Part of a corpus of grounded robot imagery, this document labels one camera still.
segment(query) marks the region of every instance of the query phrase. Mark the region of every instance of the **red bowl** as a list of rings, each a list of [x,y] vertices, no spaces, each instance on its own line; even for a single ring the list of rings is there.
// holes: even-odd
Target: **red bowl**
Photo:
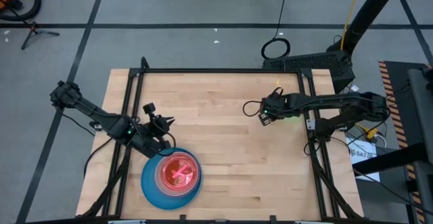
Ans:
[[[164,157],[156,167],[156,185],[164,194],[179,197],[188,194],[197,185],[200,176],[198,163],[185,152]]]

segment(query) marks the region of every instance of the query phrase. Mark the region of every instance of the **blue bowl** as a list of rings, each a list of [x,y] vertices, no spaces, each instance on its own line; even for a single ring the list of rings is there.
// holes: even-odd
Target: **blue bowl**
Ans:
[[[172,148],[161,151],[161,154],[168,154],[172,152]],[[198,160],[193,154],[182,148],[176,148],[175,152],[185,152],[190,154],[194,160],[198,163]],[[163,159],[163,156],[155,155],[153,158],[146,162],[141,174],[141,189],[143,190],[144,196],[149,200],[150,204],[153,204],[157,208],[163,210],[175,210],[182,208],[189,204],[200,192],[202,186],[202,169],[198,163],[200,170],[200,176],[198,178],[197,185],[188,194],[180,197],[170,197],[164,194],[159,187],[156,185],[155,170],[158,163]]]

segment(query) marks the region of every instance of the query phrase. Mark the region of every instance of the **gray floor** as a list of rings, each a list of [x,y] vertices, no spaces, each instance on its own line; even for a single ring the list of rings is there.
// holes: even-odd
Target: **gray floor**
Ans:
[[[43,0],[35,18],[40,23],[85,24],[95,0]],[[343,24],[352,0],[286,0],[282,22]],[[364,0],[357,3],[357,11]],[[429,3],[407,0],[419,24],[433,24]],[[276,23],[281,0],[102,0],[96,24]],[[409,24],[399,0],[390,0],[375,24]],[[35,171],[55,113],[49,93],[66,80],[83,29],[56,29],[60,37],[39,37],[21,51],[26,29],[0,28],[0,223],[14,223]],[[341,30],[282,29],[292,44],[291,55],[324,51]],[[433,30],[423,30],[433,45]],[[93,29],[76,74],[83,94],[102,104],[109,71],[139,65],[145,56],[152,67],[260,68],[260,49],[275,29]],[[269,55],[282,47],[270,47]],[[413,30],[368,30],[352,61],[361,91],[384,94],[379,60],[426,63]],[[88,120],[67,110],[79,122]],[[388,145],[397,148],[388,122]],[[83,183],[83,166],[92,138],[62,119],[27,221],[70,218]],[[363,199],[367,217],[404,222],[402,206]]]

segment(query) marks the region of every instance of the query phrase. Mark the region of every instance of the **wooden tabletop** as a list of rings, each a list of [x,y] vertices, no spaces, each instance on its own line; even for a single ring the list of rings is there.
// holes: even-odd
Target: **wooden tabletop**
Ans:
[[[120,113],[127,74],[128,70],[111,71],[104,110]],[[313,79],[317,95],[334,93],[328,70],[313,70]],[[122,218],[178,219],[179,215],[187,215],[187,219],[269,220],[269,215],[276,215],[278,220],[319,220],[311,161],[303,152],[307,142],[303,117],[278,120],[263,127],[256,116],[250,118],[242,113],[246,101],[270,94],[277,81],[284,93],[299,92],[295,74],[145,74],[138,116],[147,122],[141,107],[153,102],[157,114],[175,117],[170,132],[179,147],[198,158],[203,185],[197,198],[185,208],[160,210],[141,191],[141,172],[147,158],[133,150]],[[309,93],[306,80],[304,86]],[[252,104],[246,110],[255,112],[257,106]],[[324,118],[337,114],[337,110],[321,111]],[[345,141],[341,132],[333,136]],[[105,133],[97,133],[93,150],[107,139]],[[77,214],[85,212],[106,186],[113,149],[114,143],[107,145],[89,163]],[[328,143],[328,154],[336,187],[362,215],[346,146],[334,139]],[[329,194],[322,186],[331,216]],[[114,213],[117,193],[115,189],[110,213]]]

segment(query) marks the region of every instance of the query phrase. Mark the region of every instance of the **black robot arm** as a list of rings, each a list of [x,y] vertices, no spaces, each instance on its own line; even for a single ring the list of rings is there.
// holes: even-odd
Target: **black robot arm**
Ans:
[[[259,118],[264,126],[275,120],[300,116],[309,110],[340,109],[341,113],[333,118],[307,120],[308,130],[314,131],[318,140],[329,141],[336,129],[351,128],[361,120],[380,122],[389,117],[386,99],[371,92],[318,96],[300,93],[282,95],[282,92],[281,88],[276,88],[266,98],[262,98]]]
[[[162,137],[170,130],[173,117],[164,118],[154,115],[155,106],[150,103],[143,107],[150,122],[138,124],[130,116],[108,113],[85,99],[78,85],[60,81],[50,94],[56,108],[75,108],[101,125],[107,134],[123,145],[131,145],[148,158],[159,151],[169,148],[170,143]]]

